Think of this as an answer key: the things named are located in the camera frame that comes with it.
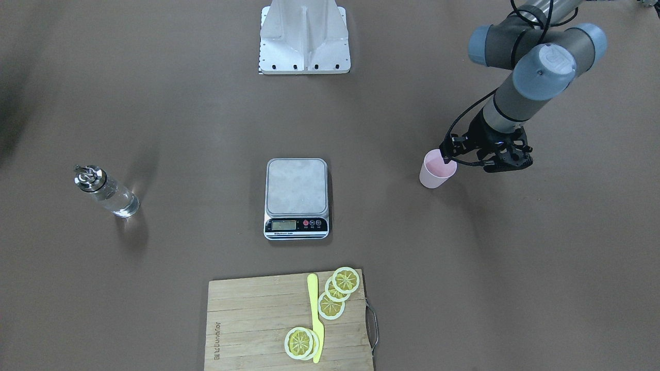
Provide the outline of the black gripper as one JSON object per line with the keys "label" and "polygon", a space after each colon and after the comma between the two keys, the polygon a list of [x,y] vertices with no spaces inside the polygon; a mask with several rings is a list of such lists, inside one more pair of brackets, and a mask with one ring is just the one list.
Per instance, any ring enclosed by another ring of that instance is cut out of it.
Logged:
{"label": "black gripper", "polygon": [[483,114],[479,113],[470,122],[467,133],[458,136],[452,129],[465,114],[454,120],[439,145],[445,163],[454,161],[482,167],[488,173],[521,171],[533,164],[533,148],[528,145],[525,129],[500,133],[487,125]]}

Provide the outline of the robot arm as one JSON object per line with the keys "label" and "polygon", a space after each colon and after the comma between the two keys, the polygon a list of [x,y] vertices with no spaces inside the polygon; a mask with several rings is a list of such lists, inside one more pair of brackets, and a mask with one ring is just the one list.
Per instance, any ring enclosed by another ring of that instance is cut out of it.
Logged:
{"label": "robot arm", "polygon": [[591,70],[608,49],[604,30],[580,23],[562,31],[579,12],[579,1],[528,1],[498,24],[477,28],[469,59],[510,72],[486,94],[467,131],[448,129],[439,151],[443,162],[481,167],[485,172],[520,171],[533,164],[524,125],[576,78]]}

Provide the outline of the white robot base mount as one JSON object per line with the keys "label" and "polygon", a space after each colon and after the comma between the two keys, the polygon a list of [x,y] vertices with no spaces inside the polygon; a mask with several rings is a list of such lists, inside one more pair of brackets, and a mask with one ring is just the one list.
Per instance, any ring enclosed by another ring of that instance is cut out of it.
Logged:
{"label": "white robot base mount", "polygon": [[350,72],[347,12],[335,1],[273,1],[260,21],[260,74]]}

